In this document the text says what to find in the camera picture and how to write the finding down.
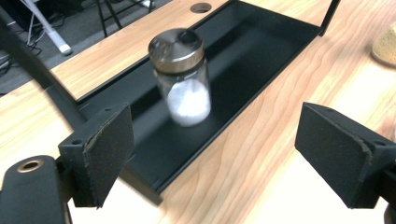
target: round hole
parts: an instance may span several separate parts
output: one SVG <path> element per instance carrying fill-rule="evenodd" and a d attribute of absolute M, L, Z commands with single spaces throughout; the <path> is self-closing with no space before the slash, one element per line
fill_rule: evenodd
<path fill-rule="evenodd" d="M 32 172 L 33 170 L 40 168 L 43 165 L 43 163 L 44 162 L 42 160 L 27 161 L 26 163 L 24 163 L 20 167 L 18 167 L 18 172 L 20 172 L 20 173 Z"/>
<path fill-rule="evenodd" d="M 82 141 L 81 140 L 74 140 L 73 142 L 72 142 L 72 144 L 73 145 L 79 145 L 79 144 L 81 144 L 82 143 Z"/>
<path fill-rule="evenodd" d="M 385 146 L 386 145 L 385 143 L 383 143 L 381 141 L 378 141 L 378 140 L 375 140 L 374 143 L 376 143 L 377 145 L 380 145 L 380 146 Z"/>
<path fill-rule="evenodd" d="M 210 9 L 212 9 L 212 6 L 208 3 L 197 3 L 192 5 L 190 8 L 191 12 L 193 13 L 206 13 Z"/>

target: black tray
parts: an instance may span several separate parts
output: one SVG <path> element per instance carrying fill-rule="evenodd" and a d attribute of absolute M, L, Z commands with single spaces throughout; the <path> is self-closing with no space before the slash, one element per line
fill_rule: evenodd
<path fill-rule="evenodd" d="M 108 105 L 131 104 L 135 150 L 125 169 L 160 193 L 323 35 L 338 2 L 332 1 L 320 27 L 238 1 L 227 2 L 194 25 L 205 42 L 212 98 L 210 115 L 194 127 L 182 128 L 171 120 L 148 57 L 81 98 L 79 109 L 89 118 Z"/>

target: silver lid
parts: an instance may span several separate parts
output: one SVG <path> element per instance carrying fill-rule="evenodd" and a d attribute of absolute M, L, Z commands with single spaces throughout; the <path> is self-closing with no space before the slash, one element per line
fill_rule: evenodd
<path fill-rule="evenodd" d="M 203 41 L 191 29 L 172 29 L 155 36 L 148 45 L 155 69 L 180 73 L 192 69 L 204 58 Z"/>

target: glass jar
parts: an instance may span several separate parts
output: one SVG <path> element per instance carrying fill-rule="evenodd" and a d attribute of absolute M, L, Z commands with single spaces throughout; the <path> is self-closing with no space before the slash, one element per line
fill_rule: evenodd
<path fill-rule="evenodd" d="M 201 37 L 191 29 L 168 30 L 151 40 L 148 52 L 173 121 L 185 127 L 203 121 L 211 103 Z"/>

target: wooden table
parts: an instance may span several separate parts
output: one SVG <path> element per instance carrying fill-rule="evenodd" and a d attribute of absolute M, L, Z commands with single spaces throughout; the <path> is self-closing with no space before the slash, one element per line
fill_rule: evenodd
<path fill-rule="evenodd" d="M 206 14 L 198 0 L 174 0 L 52 72 L 78 98 L 147 54 L 152 37 Z M 217 8 L 225 0 L 212 0 Z M 320 25 L 328 1 L 247 0 Z M 382 223 L 386 203 L 348 210 L 295 150 L 303 102 L 330 106 L 391 138 L 396 73 L 370 56 L 374 38 L 396 21 L 392 0 L 342 1 L 317 37 L 162 194 L 156 207 L 121 181 L 102 209 L 73 207 L 75 223 Z M 59 155 L 71 129 L 32 81 L 0 99 L 0 173 L 24 158 Z"/>

